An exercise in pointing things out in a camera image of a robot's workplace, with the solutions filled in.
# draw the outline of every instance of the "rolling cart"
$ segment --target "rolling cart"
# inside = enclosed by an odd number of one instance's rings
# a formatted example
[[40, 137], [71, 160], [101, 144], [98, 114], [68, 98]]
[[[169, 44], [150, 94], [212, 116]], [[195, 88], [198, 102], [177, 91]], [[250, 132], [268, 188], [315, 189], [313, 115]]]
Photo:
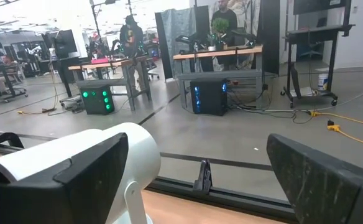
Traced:
[[[336, 96], [332, 91], [332, 80], [333, 80], [333, 70], [335, 66], [335, 56], [336, 56], [336, 45], [338, 42], [339, 32], [344, 32], [343, 37], [348, 37], [349, 32], [354, 25], [349, 24], [350, 18], [350, 8], [351, 1], [346, 0], [345, 6], [345, 14], [343, 25], [335, 25], [335, 26], [325, 26], [325, 27], [316, 27], [302, 30], [294, 30], [288, 32], [285, 40], [288, 42], [288, 80], [287, 86], [283, 88], [281, 91], [281, 95], [287, 95], [290, 100], [290, 108], [295, 107], [295, 100], [302, 99], [304, 97], [330, 97], [333, 99], [331, 102], [332, 106], [336, 106], [338, 103], [338, 96]], [[299, 78], [298, 71], [296, 70], [294, 64], [292, 63], [292, 45], [294, 44], [312, 44], [316, 42], [324, 42], [324, 41], [332, 41], [332, 51], [331, 51], [331, 59], [329, 62], [329, 72], [328, 72], [328, 84], [325, 90], [312, 90], [311, 87], [309, 90], [300, 89], [299, 87]], [[294, 91], [290, 89], [290, 82], [293, 82]]]

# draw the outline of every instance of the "green plant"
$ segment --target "green plant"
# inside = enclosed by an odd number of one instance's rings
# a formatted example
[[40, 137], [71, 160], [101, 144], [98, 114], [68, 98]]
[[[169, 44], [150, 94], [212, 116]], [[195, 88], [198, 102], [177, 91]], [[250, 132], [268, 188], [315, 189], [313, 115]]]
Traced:
[[220, 34], [225, 34], [229, 28], [229, 21], [227, 19], [217, 18], [212, 22], [212, 27], [214, 31]]
[[217, 41], [216, 35], [214, 35], [214, 34], [209, 35], [208, 34], [208, 42], [209, 42], [210, 46], [214, 46], [216, 44], [216, 41]]

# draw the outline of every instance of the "yellow extension cord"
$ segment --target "yellow extension cord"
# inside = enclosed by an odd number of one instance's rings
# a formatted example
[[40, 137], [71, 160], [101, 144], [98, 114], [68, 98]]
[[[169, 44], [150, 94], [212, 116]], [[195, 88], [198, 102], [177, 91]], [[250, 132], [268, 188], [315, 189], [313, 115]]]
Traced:
[[[340, 115], [332, 114], [332, 113], [320, 113], [320, 112], [317, 112], [317, 111], [310, 111], [310, 115], [312, 115], [313, 117], [321, 116], [321, 115], [334, 116], [334, 117], [337, 117], [337, 118], [347, 119], [349, 121], [353, 121], [353, 122], [363, 124], [363, 121], [359, 121], [359, 120], [356, 120], [356, 119], [352, 119], [352, 118], [348, 118], [348, 117], [345, 117], [345, 116], [340, 116]], [[355, 140], [357, 142], [363, 143], [363, 140], [357, 139], [357, 138], [355, 138], [353, 136], [350, 136], [350, 135], [344, 133], [343, 131], [341, 131], [340, 125], [328, 125], [328, 130], [335, 131], [337, 133], [341, 133], [345, 137], [348, 137], [348, 138], [353, 139], [353, 140]]]

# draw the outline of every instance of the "ceiling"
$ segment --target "ceiling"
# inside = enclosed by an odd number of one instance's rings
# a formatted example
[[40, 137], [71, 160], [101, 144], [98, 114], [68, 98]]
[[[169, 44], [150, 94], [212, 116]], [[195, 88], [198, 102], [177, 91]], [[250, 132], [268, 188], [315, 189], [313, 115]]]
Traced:
[[[131, 0], [135, 20], [143, 30], [156, 30], [155, 12], [167, 9], [185, 9], [189, 0]], [[130, 14], [127, 0], [115, 4], [96, 6], [98, 24], [103, 34], [118, 31]], [[0, 33], [29, 30], [37, 34], [56, 31], [62, 27], [61, 20], [74, 18], [74, 23], [91, 35], [96, 30], [89, 0], [19, 0], [0, 7]]]

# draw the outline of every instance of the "potted plant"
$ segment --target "potted plant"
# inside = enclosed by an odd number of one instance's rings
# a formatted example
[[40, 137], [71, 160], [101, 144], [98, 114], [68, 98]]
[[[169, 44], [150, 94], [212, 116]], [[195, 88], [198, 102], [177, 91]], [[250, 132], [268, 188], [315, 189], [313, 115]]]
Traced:
[[223, 50], [224, 42], [221, 36], [227, 32], [229, 21], [223, 18], [217, 18], [212, 22], [213, 32], [217, 34], [216, 50]]
[[208, 50], [209, 51], [215, 51], [216, 50], [216, 41], [217, 41], [216, 35], [214, 35], [214, 34], [209, 35], [208, 34], [208, 42], [209, 42]]

